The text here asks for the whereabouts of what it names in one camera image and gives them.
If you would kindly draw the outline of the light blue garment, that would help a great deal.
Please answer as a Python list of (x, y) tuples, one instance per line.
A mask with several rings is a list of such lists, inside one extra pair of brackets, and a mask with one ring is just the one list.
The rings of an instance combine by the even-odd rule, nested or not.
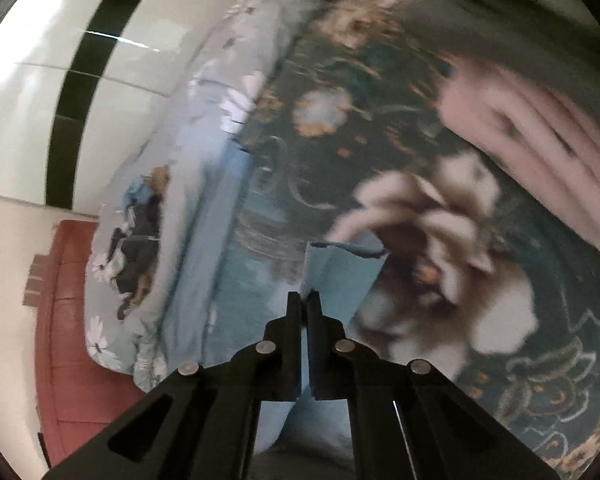
[(388, 252), (373, 234), (331, 242), (330, 212), (263, 175), (263, 159), (236, 143), (212, 167), (161, 323), (168, 372), (222, 364), (255, 344), (290, 292), (315, 290), (324, 313), (348, 325), (384, 266)]

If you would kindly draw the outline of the dark clothes pile on quilt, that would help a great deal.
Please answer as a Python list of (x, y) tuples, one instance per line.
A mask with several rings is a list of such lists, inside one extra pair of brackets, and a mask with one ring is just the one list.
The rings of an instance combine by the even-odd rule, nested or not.
[(135, 179), (122, 197), (122, 221), (110, 237), (105, 280), (118, 294), (123, 321), (152, 289), (158, 263), (162, 203), (171, 181), (168, 165)]

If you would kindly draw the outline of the teal floral bed blanket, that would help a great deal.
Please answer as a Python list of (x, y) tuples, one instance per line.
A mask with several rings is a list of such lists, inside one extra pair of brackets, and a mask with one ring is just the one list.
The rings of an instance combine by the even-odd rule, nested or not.
[(564, 479), (600, 452), (600, 252), (443, 125), (410, 0), (330, 0), (242, 136), (326, 236), (388, 252), (347, 328), (430, 361)]

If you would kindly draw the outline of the light blue daisy quilt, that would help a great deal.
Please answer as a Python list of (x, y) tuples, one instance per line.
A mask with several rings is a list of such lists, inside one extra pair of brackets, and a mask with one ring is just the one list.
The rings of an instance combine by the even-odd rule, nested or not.
[[(116, 171), (106, 189), (85, 269), (84, 328), (88, 356), (131, 376), (148, 391), (166, 377), (159, 328), (186, 240), (213, 165), (251, 115), (276, 64), (324, 0), (236, 0), (185, 67), (157, 127)], [(161, 237), (152, 289), (123, 321), (118, 294), (105, 280), (110, 237), (122, 221), (122, 197), (151, 169), (168, 165)]]

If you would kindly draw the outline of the red padded headboard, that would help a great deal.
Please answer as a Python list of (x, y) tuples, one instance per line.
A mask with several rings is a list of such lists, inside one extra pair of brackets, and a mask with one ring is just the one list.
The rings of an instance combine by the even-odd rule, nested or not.
[(62, 220), (50, 251), (32, 262), (26, 297), (36, 307), (36, 411), (46, 462), (55, 466), (101, 432), (144, 394), (129, 375), (87, 354), (85, 268), (94, 222)]

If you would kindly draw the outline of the pink folded garment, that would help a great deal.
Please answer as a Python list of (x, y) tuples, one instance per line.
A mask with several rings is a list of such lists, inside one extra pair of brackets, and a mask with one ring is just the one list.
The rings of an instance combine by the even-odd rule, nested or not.
[(600, 252), (600, 129), (570, 99), (457, 56), (439, 87), (438, 114)]

